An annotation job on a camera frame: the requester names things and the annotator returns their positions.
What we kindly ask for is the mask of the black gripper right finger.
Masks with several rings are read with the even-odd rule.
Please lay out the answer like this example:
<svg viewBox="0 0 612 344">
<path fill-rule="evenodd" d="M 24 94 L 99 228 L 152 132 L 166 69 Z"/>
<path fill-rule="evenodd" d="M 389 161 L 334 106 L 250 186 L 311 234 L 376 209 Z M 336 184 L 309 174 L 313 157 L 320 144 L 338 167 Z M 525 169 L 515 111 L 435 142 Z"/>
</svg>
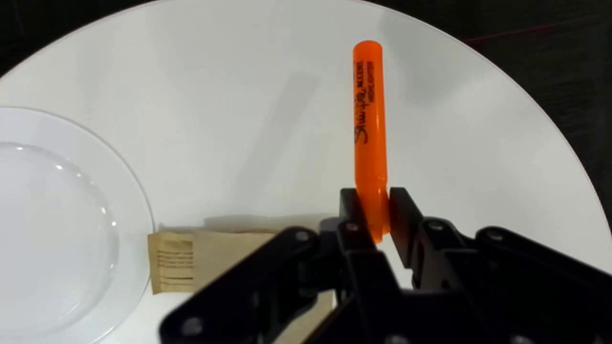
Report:
<svg viewBox="0 0 612 344">
<path fill-rule="evenodd" d="M 612 344 L 612 276 L 498 226 L 473 236 L 389 192 L 410 344 Z"/>
</svg>

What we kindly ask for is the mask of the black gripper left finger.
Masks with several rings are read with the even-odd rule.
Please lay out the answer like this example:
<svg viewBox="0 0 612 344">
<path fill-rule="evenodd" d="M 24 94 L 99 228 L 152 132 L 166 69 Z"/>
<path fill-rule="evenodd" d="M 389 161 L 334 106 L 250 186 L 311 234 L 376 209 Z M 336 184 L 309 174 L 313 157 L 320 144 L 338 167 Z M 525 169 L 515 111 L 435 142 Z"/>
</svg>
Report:
<svg viewBox="0 0 612 344">
<path fill-rule="evenodd" d="M 364 228 L 353 190 L 340 192 L 340 215 L 319 232 L 290 226 L 202 287 L 158 327 L 160 344 L 271 344 L 311 310 L 320 293 L 338 306 L 307 344 L 387 344 L 399 287 Z"/>
</svg>

